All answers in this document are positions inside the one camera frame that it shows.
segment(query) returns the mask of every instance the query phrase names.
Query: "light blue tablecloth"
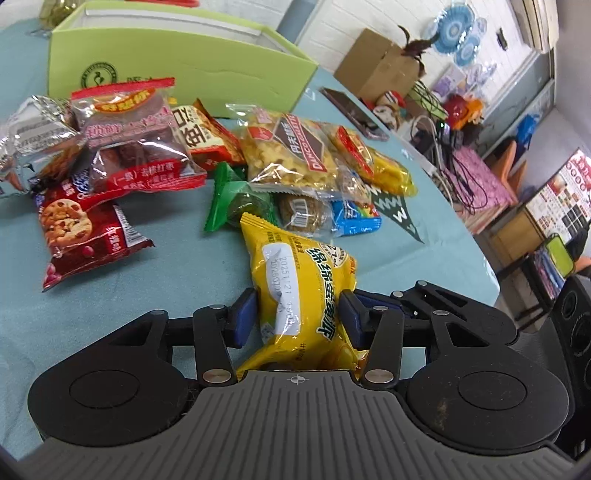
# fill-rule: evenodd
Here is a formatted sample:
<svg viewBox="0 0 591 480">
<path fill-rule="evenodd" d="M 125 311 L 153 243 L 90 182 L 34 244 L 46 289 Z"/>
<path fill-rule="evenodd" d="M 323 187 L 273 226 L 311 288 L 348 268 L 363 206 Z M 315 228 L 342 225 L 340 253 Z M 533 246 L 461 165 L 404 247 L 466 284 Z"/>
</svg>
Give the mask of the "light blue tablecloth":
<svg viewBox="0 0 591 480">
<path fill-rule="evenodd" d="M 35 28 L 29 21 L 0 32 L 0 121 L 28 95 L 46 91 L 48 41 L 25 35 Z M 348 124 L 318 93 L 321 86 L 343 89 L 320 69 L 295 113 Z M 407 200 L 408 213 L 423 242 L 389 218 L 377 233 L 338 239 L 358 260 L 358 287 L 389 294 L 424 279 L 493 304 L 499 292 L 494 274 L 443 196 L 405 157 L 396 138 L 373 146 L 413 174 L 419 194 Z M 209 182 L 189 192 L 122 199 L 131 224 L 152 238 L 156 248 L 70 278 L 44 294 L 48 251 L 34 205 L 26 197 L 0 202 L 0 442 L 14 456 L 41 442 L 26 395 L 47 368 L 144 312 L 165 309 L 171 317 L 188 316 L 208 304 L 230 304 L 251 285 L 242 235 L 230 229 L 203 233 L 212 191 Z M 231 352 L 234 361 L 240 363 L 259 343 L 255 332 L 247 347 Z M 190 354 L 190 349 L 175 352 L 175 364 L 187 375 L 194 371 Z M 403 363 L 403 374 L 412 375 L 424 355 L 405 352 Z"/>
</svg>

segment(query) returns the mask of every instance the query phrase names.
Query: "pink cloth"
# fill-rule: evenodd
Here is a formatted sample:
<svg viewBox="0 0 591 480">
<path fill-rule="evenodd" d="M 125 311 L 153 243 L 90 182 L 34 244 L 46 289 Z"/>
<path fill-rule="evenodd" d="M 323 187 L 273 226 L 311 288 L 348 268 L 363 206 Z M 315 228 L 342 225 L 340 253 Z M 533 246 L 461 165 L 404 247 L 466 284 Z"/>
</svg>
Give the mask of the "pink cloth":
<svg viewBox="0 0 591 480">
<path fill-rule="evenodd" d="M 513 196 L 506 190 L 501 181 L 495 177 L 493 172 L 486 166 L 478 154 L 471 148 L 464 147 L 455 152 L 456 171 L 462 175 L 472 189 L 474 198 L 472 199 L 465 192 L 465 188 L 461 185 L 457 178 L 449 171 L 450 180 L 460 192 L 462 199 L 466 203 L 473 205 L 474 213 L 468 212 L 460 203 L 455 204 L 454 209 L 458 216 L 462 219 L 468 230 L 473 235 L 482 232 L 497 216 L 499 216 L 511 203 Z"/>
</svg>

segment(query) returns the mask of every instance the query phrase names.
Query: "white cable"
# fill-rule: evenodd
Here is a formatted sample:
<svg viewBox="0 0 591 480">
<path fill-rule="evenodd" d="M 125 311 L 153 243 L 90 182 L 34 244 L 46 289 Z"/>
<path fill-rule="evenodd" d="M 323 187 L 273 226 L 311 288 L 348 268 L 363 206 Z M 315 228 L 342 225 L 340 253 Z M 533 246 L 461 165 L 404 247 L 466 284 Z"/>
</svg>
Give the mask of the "white cable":
<svg viewBox="0 0 591 480">
<path fill-rule="evenodd" d="M 444 165 L 443 160 L 441 159 L 441 145 L 439 145 L 439 142 L 437 141 L 437 127 L 435 127 L 435 123 L 433 123 L 433 120 L 431 120 L 427 115 L 419 115 L 418 117 L 416 117 L 413 120 L 413 123 L 410 128 L 411 139 L 413 137 L 413 131 L 417 127 L 417 123 L 419 122 L 419 120 L 426 120 L 429 126 L 431 126 L 431 135 L 433 136 L 433 146 L 435 147 L 435 157 L 437 163 L 437 170 L 433 172 L 432 176 L 435 177 L 443 186 L 445 193 L 447 194 L 449 204 L 453 207 L 453 198 L 450 189 L 447 186 L 447 179 L 444 175 L 441 174 L 441 172 L 444 169 Z"/>
</svg>

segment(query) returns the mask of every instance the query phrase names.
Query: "black speaker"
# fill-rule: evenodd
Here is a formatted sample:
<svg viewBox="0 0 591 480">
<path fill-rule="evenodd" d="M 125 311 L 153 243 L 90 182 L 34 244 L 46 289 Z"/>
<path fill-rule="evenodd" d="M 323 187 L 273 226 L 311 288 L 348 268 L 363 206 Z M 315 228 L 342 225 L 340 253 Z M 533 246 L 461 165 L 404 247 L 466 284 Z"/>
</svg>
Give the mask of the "black speaker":
<svg viewBox="0 0 591 480">
<path fill-rule="evenodd" d="M 556 443 L 576 458 L 591 447 L 591 280 L 569 277 L 550 318 L 564 353 L 571 396 L 571 419 Z"/>
</svg>

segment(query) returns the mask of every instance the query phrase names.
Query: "black pennant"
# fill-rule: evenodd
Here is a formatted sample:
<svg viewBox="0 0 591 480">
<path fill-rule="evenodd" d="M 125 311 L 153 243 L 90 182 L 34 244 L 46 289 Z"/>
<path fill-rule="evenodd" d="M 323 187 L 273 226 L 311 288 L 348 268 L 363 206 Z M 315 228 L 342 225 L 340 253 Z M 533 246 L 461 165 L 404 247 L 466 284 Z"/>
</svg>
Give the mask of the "black pennant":
<svg viewBox="0 0 591 480">
<path fill-rule="evenodd" d="M 412 235 L 415 240 L 423 243 L 417 228 L 414 226 L 413 220 L 408 214 L 406 200 L 403 196 L 382 192 L 381 189 L 371 185 L 368 185 L 367 189 L 371 192 L 372 202 L 381 214 L 394 220 Z"/>
</svg>

